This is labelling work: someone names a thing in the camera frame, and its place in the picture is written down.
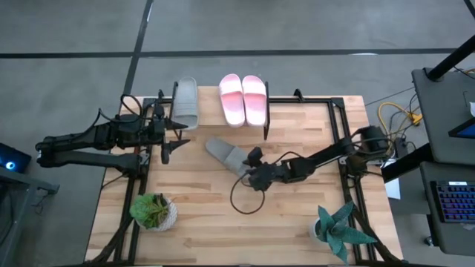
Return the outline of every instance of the gray slipper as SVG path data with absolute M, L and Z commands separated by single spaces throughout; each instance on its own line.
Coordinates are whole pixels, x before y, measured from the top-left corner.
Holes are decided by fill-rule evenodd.
M 178 82 L 173 101 L 171 120 L 188 125 L 184 131 L 198 128 L 198 86 L 191 77 L 182 78 Z
M 247 159 L 247 153 L 237 146 L 233 146 L 216 137 L 208 140 L 205 146 L 208 153 L 239 177 L 243 176 L 250 169 L 248 165 L 243 164 L 243 161 Z

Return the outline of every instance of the green succulent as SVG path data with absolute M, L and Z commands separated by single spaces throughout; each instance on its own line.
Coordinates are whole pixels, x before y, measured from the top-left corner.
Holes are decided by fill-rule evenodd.
M 131 216 L 146 229 L 158 227 L 168 215 L 168 203 L 162 194 L 137 196 L 130 209 Z
M 348 265 L 348 251 L 344 243 L 368 244 L 376 240 L 369 235 L 347 226 L 348 217 L 353 210 L 353 201 L 341 207 L 334 215 L 329 215 L 328 211 L 321 206 L 318 207 L 320 221 L 315 225 L 317 238 L 328 243 L 332 253 Z

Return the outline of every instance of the white plant pot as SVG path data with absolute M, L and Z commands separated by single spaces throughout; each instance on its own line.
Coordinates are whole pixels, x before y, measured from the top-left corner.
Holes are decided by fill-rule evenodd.
M 168 203 L 168 215 L 166 216 L 165 220 L 162 223 L 160 223 L 158 227 L 153 227 L 149 229 L 146 229 L 145 226 L 140 224 L 140 222 L 135 221 L 141 228 L 144 228 L 147 231 L 167 231 L 171 227 L 173 227 L 173 225 L 177 221 L 177 215 L 178 215 L 177 206 L 168 198 L 166 197 L 163 197 L 163 198 L 165 198 L 165 201 Z
M 315 231 L 315 226 L 317 225 L 318 221 L 320 220 L 320 218 L 316 219 L 314 223 L 310 224 L 309 226 L 309 235 L 310 235 L 310 238 L 312 238 L 312 240 L 314 240 L 315 242 L 321 242 L 318 238 L 317 238 L 317 232 Z

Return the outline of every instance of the pink slide sandal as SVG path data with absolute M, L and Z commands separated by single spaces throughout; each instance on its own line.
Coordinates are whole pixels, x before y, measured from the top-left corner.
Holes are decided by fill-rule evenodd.
M 264 126 L 267 119 L 266 86 L 258 77 L 249 75 L 243 79 L 243 92 L 247 124 Z
M 228 74 L 220 82 L 220 98 L 226 122 L 231 127 L 240 127 L 244 124 L 243 87 L 239 76 Z

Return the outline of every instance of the potted plant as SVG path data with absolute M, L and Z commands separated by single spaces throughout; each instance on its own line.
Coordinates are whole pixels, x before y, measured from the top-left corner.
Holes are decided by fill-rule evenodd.
M 332 253 L 343 262 L 347 262 L 347 248 L 344 243 L 367 244 L 376 240 L 365 233 L 347 226 L 348 217 L 353 210 L 353 201 L 341 207 L 334 215 L 329 215 L 328 211 L 321 206 L 318 207 L 319 218 L 310 226 L 310 236 L 314 240 L 328 243 Z
M 137 196 L 130 213 L 138 225 L 153 231 L 166 231 L 177 220 L 177 207 L 163 194 Z

